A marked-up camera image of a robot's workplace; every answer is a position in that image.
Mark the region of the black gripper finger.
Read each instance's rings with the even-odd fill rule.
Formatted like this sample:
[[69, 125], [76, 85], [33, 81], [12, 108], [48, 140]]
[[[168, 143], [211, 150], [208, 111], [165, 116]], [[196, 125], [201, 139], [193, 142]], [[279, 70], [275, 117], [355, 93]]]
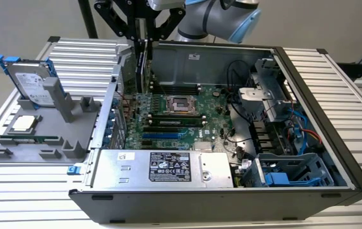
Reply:
[[[125, 15], [124, 21], [113, 9], [113, 4], [119, 7]], [[96, 0], [93, 4], [94, 10], [105, 21], [106, 25], [119, 37], [128, 40], [136, 40], [135, 26], [135, 1], [133, 0]]]
[[184, 15], [185, 9], [169, 9], [169, 16], [159, 27], [155, 25], [155, 19], [160, 11], [149, 10], [147, 13], [147, 39], [149, 41], [165, 40], [177, 27]]

